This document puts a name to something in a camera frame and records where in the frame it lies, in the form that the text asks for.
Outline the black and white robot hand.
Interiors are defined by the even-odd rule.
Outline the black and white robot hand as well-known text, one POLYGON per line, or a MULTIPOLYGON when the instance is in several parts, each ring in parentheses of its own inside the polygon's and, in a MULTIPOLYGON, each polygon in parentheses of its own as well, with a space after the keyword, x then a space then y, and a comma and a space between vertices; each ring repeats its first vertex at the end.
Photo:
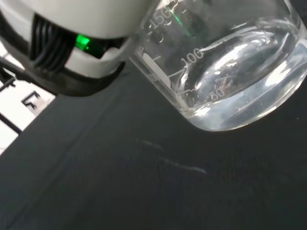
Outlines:
POLYGON ((122 72, 156 0, 3 0, 1 75, 86 97, 122 72))

